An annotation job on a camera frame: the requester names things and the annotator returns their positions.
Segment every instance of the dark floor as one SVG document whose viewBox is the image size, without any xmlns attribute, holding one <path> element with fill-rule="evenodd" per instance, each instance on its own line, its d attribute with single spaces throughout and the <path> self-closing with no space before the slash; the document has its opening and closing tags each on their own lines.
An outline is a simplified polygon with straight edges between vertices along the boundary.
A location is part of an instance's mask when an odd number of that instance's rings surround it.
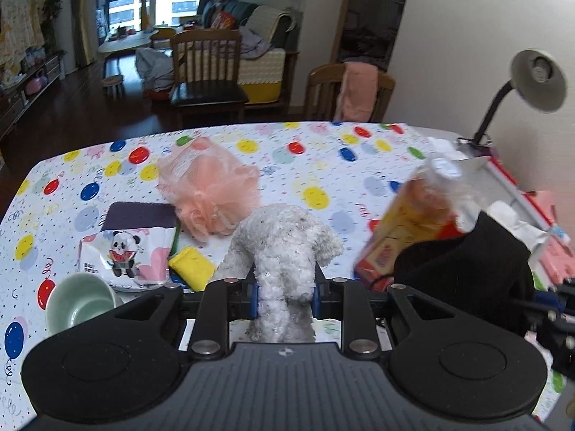
<svg viewBox="0 0 575 431">
<path fill-rule="evenodd" d="M 0 221 L 20 183 L 39 161 L 94 144 L 163 133 L 178 128 L 174 110 L 167 102 L 142 97 L 142 85 L 134 58 L 120 60 L 126 96 L 103 94 L 102 65 L 93 64 L 57 81 L 39 97 L 16 128 L 0 142 L 6 166 L 0 170 Z M 116 64 L 108 65 L 108 75 Z M 278 110 L 246 111 L 247 122 L 279 121 Z M 225 114 L 189 116 L 184 128 L 222 125 Z"/>
</svg>

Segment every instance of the small wooden stool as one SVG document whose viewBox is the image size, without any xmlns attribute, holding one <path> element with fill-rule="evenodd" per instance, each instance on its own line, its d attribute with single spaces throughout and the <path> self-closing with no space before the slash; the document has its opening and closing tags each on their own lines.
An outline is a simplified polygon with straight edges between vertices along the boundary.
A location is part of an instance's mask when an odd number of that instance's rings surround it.
<svg viewBox="0 0 575 431">
<path fill-rule="evenodd" d="M 122 95 L 126 94 L 126 89 L 124 87 L 124 76 L 122 74 L 115 74 L 114 76 L 105 77 L 102 79 L 102 87 L 106 95 L 108 95 L 109 89 L 111 89 L 111 93 L 114 95 L 114 87 L 116 88 L 118 97 L 120 96 L 120 93 Z"/>
</svg>

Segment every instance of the green balloon print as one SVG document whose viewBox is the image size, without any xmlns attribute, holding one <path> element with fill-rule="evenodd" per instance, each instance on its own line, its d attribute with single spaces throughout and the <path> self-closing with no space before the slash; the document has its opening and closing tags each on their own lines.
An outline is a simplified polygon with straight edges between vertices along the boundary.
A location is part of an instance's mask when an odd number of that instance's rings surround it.
<svg viewBox="0 0 575 431">
<path fill-rule="evenodd" d="M 176 140 L 176 145 L 182 147 L 183 145 L 187 144 L 192 140 L 189 136 L 182 136 Z"/>
<path fill-rule="evenodd" d="M 409 151 L 409 153 L 410 153 L 411 155 L 413 155 L 415 158 L 418 158 L 419 160 L 423 160 L 423 159 L 426 158 L 425 155 L 423 154 L 423 152 L 420 151 L 419 149 L 416 149 L 416 148 L 408 148 L 407 150 Z"/>
<path fill-rule="evenodd" d="M 557 371 L 553 371 L 553 390 L 560 394 L 563 392 L 563 387 L 565 386 L 565 382 L 563 381 L 563 376 Z"/>
</svg>

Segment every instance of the tablecloth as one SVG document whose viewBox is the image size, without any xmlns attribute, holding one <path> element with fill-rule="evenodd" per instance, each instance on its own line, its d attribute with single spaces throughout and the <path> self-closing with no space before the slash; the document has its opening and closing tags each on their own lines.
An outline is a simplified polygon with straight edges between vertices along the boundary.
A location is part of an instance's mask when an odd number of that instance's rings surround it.
<svg viewBox="0 0 575 431">
<path fill-rule="evenodd" d="M 262 123 L 118 140 L 40 162 L 0 224 L 0 332 L 5 333 L 0 428 L 17 429 L 34 416 L 20 368 L 28 351 L 48 335 L 45 304 L 53 287 L 76 271 L 80 239 L 99 230 L 115 201 L 163 201 L 155 188 L 157 159 L 201 135 L 260 168 L 263 204 L 301 205 L 332 226 L 345 252 L 324 270 L 329 278 L 352 277 L 354 259 L 378 218 L 433 152 L 406 125 Z M 229 243 L 229 237 L 214 236 L 197 244 L 186 234 L 180 240 L 215 264 Z M 314 327 L 318 340 L 339 341 L 338 322 L 315 322 Z M 242 337 L 241 326 L 232 330 Z M 536 409 L 542 418 L 557 400 L 553 386 L 550 375 Z"/>
</svg>

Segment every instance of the panda cartoon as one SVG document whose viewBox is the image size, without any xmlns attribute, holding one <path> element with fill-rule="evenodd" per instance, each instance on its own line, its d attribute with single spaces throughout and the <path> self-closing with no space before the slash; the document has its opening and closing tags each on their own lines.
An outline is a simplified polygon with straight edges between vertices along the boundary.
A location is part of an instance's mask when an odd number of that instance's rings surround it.
<svg viewBox="0 0 575 431">
<path fill-rule="evenodd" d="M 111 242 L 110 259 L 114 275 L 120 277 L 122 274 L 131 279 L 138 275 L 137 268 L 134 267 L 134 257 L 138 251 L 140 237 L 132 235 L 127 231 L 114 231 L 114 237 Z"/>
</svg>

